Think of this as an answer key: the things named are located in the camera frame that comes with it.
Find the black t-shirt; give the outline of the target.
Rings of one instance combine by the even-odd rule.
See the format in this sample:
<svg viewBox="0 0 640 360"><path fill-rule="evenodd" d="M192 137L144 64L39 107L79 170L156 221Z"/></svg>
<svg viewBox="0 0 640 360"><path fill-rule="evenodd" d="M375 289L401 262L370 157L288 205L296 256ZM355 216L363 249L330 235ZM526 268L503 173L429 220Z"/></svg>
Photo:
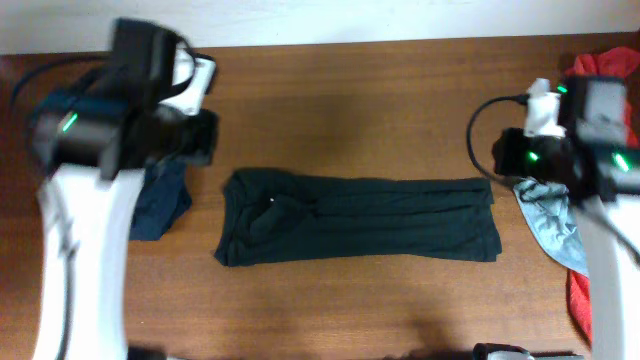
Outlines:
<svg viewBox="0 0 640 360"><path fill-rule="evenodd" d="M236 170L215 258L224 266L367 255L494 262L488 180L390 180Z"/></svg>

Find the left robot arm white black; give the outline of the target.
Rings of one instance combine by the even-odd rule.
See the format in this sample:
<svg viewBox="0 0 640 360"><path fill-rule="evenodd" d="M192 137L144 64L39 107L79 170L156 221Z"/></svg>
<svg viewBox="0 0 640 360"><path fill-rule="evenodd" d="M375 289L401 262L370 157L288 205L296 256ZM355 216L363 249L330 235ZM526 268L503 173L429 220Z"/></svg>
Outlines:
<svg viewBox="0 0 640 360"><path fill-rule="evenodd" d="M164 357L126 338L130 230L149 168L212 162L218 118L202 101L215 69L174 30L120 18L109 53L35 109L28 138L44 173L36 358Z"/></svg>

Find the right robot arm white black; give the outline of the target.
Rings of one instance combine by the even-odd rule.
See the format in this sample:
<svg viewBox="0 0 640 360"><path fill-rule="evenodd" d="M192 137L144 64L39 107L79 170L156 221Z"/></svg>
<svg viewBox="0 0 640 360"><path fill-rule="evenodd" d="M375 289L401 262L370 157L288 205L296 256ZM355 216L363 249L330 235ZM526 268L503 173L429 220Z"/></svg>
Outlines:
<svg viewBox="0 0 640 360"><path fill-rule="evenodd" d="M478 170L506 187L562 184L586 252L595 359L639 356L639 149L628 144L623 79L573 75L551 88L536 80L506 101L526 107L521 128L494 143L494 167Z"/></svg>

